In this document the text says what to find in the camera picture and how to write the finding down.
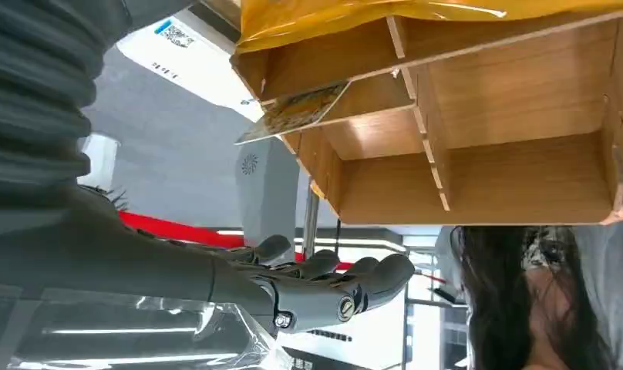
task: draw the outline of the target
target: person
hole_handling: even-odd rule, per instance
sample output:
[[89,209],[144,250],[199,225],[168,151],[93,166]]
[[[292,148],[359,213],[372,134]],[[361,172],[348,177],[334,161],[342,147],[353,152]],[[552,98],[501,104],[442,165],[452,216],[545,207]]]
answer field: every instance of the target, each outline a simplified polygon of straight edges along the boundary
[[623,207],[600,225],[444,229],[476,370],[623,369]]

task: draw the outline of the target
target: metal pole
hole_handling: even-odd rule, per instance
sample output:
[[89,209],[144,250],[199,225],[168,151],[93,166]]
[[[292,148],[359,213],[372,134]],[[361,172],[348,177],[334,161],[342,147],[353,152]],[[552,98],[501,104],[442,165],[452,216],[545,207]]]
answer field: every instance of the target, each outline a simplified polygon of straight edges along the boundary
[[312,190],[312,179],[309,179],[307,189],[307,210],[305,211],[305,229],[302,231],[302,253],[305,260],[314,255],[314,244],[316,239],[316,221],[318,220],[318,195]]

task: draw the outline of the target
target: red stripe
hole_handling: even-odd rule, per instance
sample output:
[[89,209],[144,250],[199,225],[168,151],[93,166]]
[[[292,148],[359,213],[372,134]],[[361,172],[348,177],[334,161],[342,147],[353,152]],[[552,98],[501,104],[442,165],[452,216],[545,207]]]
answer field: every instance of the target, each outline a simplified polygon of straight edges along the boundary
[[[213,247],[221,247],[226,249],[243,247],[244,237],[237,235],[220,235],[216,231],[207,230],[202,227],[193,227],[178,224],[171,221],[160,220],[154,217],[142,216],[140,214],[132,214],[130,212],[119,211],[121,220],[125,225],[133,229],[141,229],[147,231],[156,237],[163,239],[176,239],[179,241],[192,241]],[[302,253],[295,254],[297,262],[305,261]],[[342,262],[338,266],[338,270],[348,270],[352,264]]]

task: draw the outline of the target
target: wooden shelf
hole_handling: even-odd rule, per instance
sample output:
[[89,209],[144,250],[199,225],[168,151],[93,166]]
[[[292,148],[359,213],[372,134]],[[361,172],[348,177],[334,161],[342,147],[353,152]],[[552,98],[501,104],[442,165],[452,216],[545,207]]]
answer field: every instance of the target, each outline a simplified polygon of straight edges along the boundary
[[431,64],[447,145],[599,130],[614,41],[601,23]]
[[423,152],[422,138],[409,109],[327,125],[323,133],[342,160]]
[[491,23],[405,18],[401,22],[406,37],[406,56],[403,59],[396,54],[386,19],[379,19],[344,32],[267,51],[235,55],[232,62],[243,66],[255,64],[252,71],[244,68],[240,74],[259,76],[247,81],[247,84],[256,97],[269,102],[339,81],[364,79],[401,66],[448,59],[619,17],[622,17],[621,13],[579,12]]
[[611,209],[599,134],[454,150],[451,209],[420,155],[345,163],[348,224],[581,224]]
[[622,13],[389,16],[232,62],[263,104],[351,81],[283,137],[347,224],[586,224],[621,204]]

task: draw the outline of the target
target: logo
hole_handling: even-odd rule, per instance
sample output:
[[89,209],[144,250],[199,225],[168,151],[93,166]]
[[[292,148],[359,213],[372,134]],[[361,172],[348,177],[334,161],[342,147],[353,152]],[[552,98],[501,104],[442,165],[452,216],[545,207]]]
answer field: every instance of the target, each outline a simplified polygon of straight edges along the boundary
[[248,154],[244,158],[244,162],[241,164],[241,172],[244,175],[251,175],[257,170],[257,163],[259,163],[257,156],[254,154]]

